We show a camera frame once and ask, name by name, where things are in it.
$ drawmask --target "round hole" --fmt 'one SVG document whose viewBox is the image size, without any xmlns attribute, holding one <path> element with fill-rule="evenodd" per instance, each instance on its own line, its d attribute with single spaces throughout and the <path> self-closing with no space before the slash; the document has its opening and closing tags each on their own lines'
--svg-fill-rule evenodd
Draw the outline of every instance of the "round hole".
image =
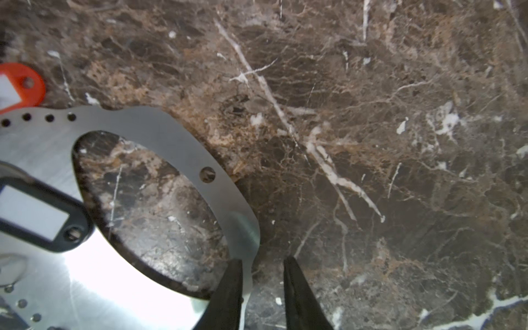
<svg viewBox="0 0 528 330">
<path fill-rule="evenodd" d="M 19 308 L 26 308 L 27 306 L 27 300 L 26 299 L 20 299 L 16 305 L 19 307 Z"/>
<path fill-rule="evenodd" d="M 42 320 L 42 315 L 40 315 L 39 313 L 35 313 L 31 317 L 31 321 L 33 322 L 39 322 L 40 320 Z"/>
<path fill-rule="evenodd" d="M 216 173 L 215 173 L 214 170 L 213 170 L 212 168 L 210 168 L 209 166 L 204 167 L 204 168 L 200 171 L 200 180 L 202 180 L 202 181 L 205 182 L 205 183 L 211 183 L 211 182 L 213 182 L 215 177 L 216 177 Z"/>
<path fill-rule="evenodd" d="M 33 86 L 35 86 L 35 81 L 30 77 L 26 77 L 22 81 L 22 87 L 24 87 L 25 89 L 31 89 L 33 88 Z"/>
<path fill-rule="evenodd" d="M 64 238 L 72 243 L 79 241 L 82 237 L 82 230 L 77 227 L 71 227 L 64 232 Z"/>
</svg>

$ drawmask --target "orange key tag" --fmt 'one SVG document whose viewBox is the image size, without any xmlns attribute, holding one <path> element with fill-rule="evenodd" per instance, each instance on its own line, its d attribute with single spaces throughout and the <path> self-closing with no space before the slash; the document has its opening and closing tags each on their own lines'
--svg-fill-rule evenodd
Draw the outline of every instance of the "orange key tag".
<svg viewBox="0 0 528 330">
<path fill-rule="evenodd" d="M 38 106 L 45 94 L 44 81 L 33 69 L 20 63 L 0 64 L 0 114 Z"/>
</svg>

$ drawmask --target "marble surface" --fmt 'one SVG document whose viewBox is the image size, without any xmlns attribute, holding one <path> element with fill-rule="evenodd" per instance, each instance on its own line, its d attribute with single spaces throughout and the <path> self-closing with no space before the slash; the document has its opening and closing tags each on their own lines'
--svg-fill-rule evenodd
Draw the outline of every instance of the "marble surface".
<svg viewBox="0 0 528 330">
<path fill-rule="evenodd" d="M 247 329 L 285 328 L 289 254 L 336 329 L 528 328 L 526 1 L 0 9 L 1 59 L 42 75 L 43 106 L 160 107 L 236 182 L 261 229 Z M 108 133 L 74 159 L 116 248 L 208 297 L 229 256 L 192 184 Z"/>
</svg>

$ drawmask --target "brushed metal surface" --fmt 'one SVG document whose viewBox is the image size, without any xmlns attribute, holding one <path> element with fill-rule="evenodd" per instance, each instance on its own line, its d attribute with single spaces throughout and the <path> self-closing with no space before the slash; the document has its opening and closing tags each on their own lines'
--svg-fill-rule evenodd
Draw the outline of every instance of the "brushed metal surface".
<svg viewBox="0 0 528 330">
<path fill-rule="evenodd" d="M 24 121 L 23 114 L 31 120 Z M 154 151 L 183 173 L 215 215 L 231 258 L 243 263 L 243 313 L 252 287 L 251 264 L 260 243 L 258 221 L 227 173 L 176 120 L 159 109 L 133 107 L 107 111 L 98 107 L 67 110 L 25 108 L 0 115 L 0 161 L 82 201 L 71 151 L 84 134 L 103 130 Z M 211 183 L 201 181 L 204 167 L 214 169 Z M 190 329 L 206 301 L 171 291 L 126 262 L 98 228 L 79 247 L 51 253 L 0 233 L 0 255 L 19 254 L 27 267 L 11 293 L 2 297 L 35 330 Z M 27 300 L 17 308 L 19 299 Z M 32 321 L 40 314 L 39 322 Z"/>
</svg>

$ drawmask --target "white label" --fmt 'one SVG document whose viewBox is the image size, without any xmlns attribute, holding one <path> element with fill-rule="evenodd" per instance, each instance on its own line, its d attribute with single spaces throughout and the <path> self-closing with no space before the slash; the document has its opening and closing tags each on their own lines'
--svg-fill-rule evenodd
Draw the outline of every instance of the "white label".
<svg viewBox="0 0 528 330">
<path fill-rule="evenodd" d="M 22 101 L 11 81 L 5 74 L 0 74 L 0 110 Z"/>
<path fill-rule="evenodd" d="M 4 186 L 0 192 L 0 218 L 50 242 L 55 239 L 69 216 L 11 186 Z"/>
</svg>

